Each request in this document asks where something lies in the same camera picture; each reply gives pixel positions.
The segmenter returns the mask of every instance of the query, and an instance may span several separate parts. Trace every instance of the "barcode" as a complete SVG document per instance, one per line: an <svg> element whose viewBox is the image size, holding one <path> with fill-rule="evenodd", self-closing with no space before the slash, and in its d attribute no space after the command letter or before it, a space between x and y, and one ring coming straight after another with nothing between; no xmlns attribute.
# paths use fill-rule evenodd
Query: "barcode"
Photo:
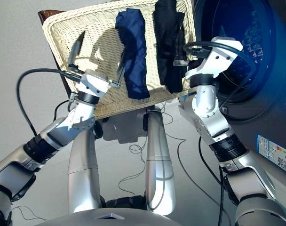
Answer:
<svg viewBox="0 0 286 226"><path fill-rule="evenodd" d="M280 166L282 169L286 170L286 161L278 157L278 166Z"/></svg>

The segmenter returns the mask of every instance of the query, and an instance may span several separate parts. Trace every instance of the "washing machine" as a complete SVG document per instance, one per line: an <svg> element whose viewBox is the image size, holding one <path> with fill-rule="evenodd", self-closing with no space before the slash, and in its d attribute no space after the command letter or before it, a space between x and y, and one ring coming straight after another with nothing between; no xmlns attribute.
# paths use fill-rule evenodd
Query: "washing machine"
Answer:
<svg viewBox="0 0 286 226"><path fill-rule="evenodd" d="M233 37L256 73L222 109L250 149L286 171L286 0L197 0L197 40ZM249 74L239 57L216 79L222 101Z"/></svg>

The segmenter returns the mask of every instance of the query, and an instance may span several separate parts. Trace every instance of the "product label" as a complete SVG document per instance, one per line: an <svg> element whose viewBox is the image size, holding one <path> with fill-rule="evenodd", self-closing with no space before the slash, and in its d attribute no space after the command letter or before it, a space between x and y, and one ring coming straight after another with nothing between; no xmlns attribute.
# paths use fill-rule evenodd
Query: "product label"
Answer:
<svg viewBox="0 0 286 226"><path fill-rule="evenodd" d="M260 135L257 137L258 153L286 171L286 149Z"/></svg>

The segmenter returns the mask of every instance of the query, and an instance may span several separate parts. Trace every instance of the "black garment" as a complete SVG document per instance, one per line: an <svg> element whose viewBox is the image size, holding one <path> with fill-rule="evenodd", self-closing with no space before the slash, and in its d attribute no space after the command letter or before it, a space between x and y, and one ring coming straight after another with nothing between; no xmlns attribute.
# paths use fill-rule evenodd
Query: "black garment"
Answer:
<svg viewBox="0 0 286 226"><path fill-rule="evenodd" d="M186 57L183 54L184 15L176 11L176 0L159 0L153 12L160 83L166 85L170 93L182 91L182 78L187 72L184 66L173 66L176 55Z"/></svg>
<svg viewBox="0 0 286 226"><path fill-rule="evenodd" d="M146 86L146 41L145 20L139 9L127 8L116 17L116 29L125 48L121 64L128 97L144 99L150 97Z"/></svg>

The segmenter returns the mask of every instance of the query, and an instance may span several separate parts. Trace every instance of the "woven basket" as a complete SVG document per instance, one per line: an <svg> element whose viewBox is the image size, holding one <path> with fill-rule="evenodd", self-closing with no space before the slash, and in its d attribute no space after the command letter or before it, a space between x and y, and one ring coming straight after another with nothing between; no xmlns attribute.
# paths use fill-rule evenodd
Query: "woven basket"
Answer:
<svg viewBox="0 0 286 226"><path fill-rule="evenodd" d="M146 83L150 98L143 100L130 99L124 79L120 89L109 88L106 95L96 106L97 119L139 109L156 103L187 94L189 82L183 80L183 91L170 94L160 85L157 60L156 39L152 13L157 0L122 0L93 5L67 11L49 17L43 25L44 34L61 70L68 71L67 61L75 40L85 30L85 38L75 64L85 71L87 68L99 71L116 79L120 56L124 49L115 29L115 19L119 12L126 8L140 9L146 23L147 75ZM178 0L177 11L185 13L184 29L186 43L195 40L192 5L190 0ZM73 81L67 79L72 91L77 92Z"/></svg>

